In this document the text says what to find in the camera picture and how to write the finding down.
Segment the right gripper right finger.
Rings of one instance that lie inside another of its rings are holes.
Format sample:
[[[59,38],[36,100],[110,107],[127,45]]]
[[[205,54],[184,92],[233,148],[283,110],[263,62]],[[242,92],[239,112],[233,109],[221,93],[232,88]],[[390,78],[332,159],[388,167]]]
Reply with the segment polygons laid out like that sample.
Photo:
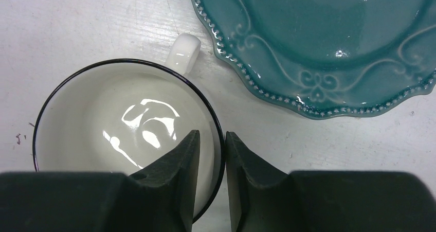
[[[227,132],[232,231],[435,231],[435,199],[406,172],[285,173]]]

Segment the teal scalloped ceramic plate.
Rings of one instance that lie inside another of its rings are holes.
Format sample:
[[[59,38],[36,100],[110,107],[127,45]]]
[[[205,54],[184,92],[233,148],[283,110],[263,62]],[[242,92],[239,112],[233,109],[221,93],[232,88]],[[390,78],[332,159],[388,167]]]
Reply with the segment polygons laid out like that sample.
[[[374,117],[435,86],[435,0],[191,1],[246,88],[304,117]]]

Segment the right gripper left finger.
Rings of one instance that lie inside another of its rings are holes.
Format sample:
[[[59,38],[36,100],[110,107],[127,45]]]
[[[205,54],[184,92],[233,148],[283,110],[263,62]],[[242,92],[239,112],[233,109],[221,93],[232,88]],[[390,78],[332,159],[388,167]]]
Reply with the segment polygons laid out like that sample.
[[[1,174],[1,231],[191,231],[201,135],[131,175]]]

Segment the white cup with black rim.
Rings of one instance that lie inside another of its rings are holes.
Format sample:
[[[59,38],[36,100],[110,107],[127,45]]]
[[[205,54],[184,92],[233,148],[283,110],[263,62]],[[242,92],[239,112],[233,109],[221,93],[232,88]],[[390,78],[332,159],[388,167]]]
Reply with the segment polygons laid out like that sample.
[[[35,170],[132,174],[198,130],[198,220],[220,188],[225,149],[208,93],[189,79],[200,48],[197,37],[183,33],[162,65],[110,59],[69,76],[49,95],[34,125]]]

